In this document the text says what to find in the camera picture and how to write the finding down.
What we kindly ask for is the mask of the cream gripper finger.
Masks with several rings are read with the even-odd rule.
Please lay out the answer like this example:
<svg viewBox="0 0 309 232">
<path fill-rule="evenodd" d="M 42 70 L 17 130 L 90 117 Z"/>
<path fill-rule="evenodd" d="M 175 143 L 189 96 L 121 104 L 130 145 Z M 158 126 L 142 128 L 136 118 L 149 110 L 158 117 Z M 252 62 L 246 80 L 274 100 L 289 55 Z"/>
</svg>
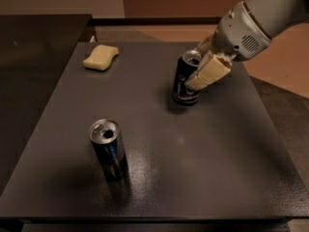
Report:
<svg viewBox="0 0 309 232">
<path fill-rule="evenodd" d="M 185 86 L 199 91 L 226 76 L 233 66 L 233 56 L 223 52 L 213 53 L 211 50 L 203 57 L 202 63 L 185 82 Z"/>
<path fill-rule="evenodd" d="M 208 35 L 201 40 L 195 47 L 200 53 L 208 53 L 209 51 L 215 52 L 215 45 L 213 42 L 213 34 Z"/>
</svg>

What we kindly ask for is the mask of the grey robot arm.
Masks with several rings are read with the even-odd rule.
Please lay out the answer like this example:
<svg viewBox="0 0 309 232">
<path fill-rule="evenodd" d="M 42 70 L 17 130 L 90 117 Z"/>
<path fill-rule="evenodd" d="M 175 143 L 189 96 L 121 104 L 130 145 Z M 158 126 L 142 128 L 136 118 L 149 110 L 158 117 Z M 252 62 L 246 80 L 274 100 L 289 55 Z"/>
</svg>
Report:
<svg viewBox="0 0 309 232">
<path fill-rule="evenodd" d="M 185 82 L 199 91 L 227 75 L 235 61 L 246 61 L 269 47 L 273 38 L 308 20 L 309 0 L 243 0 L 220 19 L 215 32 L 196 49 L 202 60 Z"/>
</svg>

